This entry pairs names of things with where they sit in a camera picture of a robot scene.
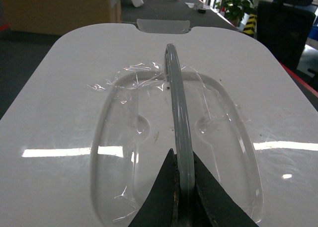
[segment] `yellow black striped pole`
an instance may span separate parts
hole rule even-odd
[[[248,21],[243,29],[243,33],[247,36],[254,37],[257,15],[251,13]]]

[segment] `cardboard box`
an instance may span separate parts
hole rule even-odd
[[[64,35],[79,27],[121,22],[120,0],[1,0],[13,31]]]

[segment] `potted plant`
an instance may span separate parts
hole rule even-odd
[[[225,18],[234,26],[244,17],[244,13],[250,14],[253,12],[254,0],[221,0],[217,4],[219,11],[225,8]]]

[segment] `oval recess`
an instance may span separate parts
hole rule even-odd
[[[170,148],[171,97],[164,77],[120,78],[106,99],[92,145],[91,193],[105,226],[128,226]],[[182,72],[192,146],[233,200],[255,221],[263,195],[254,147],[235,104],[215,79]],[[147,85],[136,87],[136,82]]]

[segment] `black metal jaw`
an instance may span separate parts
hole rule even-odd
[[[257,227],[257,224],[231,199],[194,154],[195,191],[191,216],[184,218],[179,202],[179,171],[176,155],[168,152],[155,183],[129,227]]]

